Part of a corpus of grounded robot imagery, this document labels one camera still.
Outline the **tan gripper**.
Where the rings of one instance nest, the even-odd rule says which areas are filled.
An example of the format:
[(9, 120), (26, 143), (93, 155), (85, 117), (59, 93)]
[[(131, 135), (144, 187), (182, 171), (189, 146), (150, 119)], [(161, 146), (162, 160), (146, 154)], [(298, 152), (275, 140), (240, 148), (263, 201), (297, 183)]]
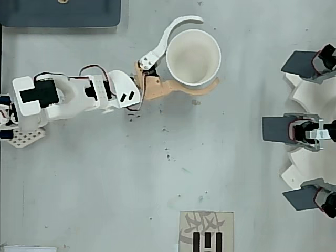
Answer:
[(139, 61), (134, 63), (135, 66), (135, 84), (144, 92), (145, 100), (153, 100), (159, 97), (168, 95), (171, 91), (181, 91), (188, 95), (205, 95), (213, 91), (220, 83), (220, 79), (216, 77), (211, 84), (201, 89), (191, 89), (183, 86), (176, 80), (164, 81), (156, 71), (156, 63), (166, 53), (169, 36), (173, 29), (182, 23), (199, 22), (203, 23), (204, 20), (200, 16), (186, 15), (180, 16), (173, 20), (167, 28), (158, 43), (158, 45), (142, 56)]

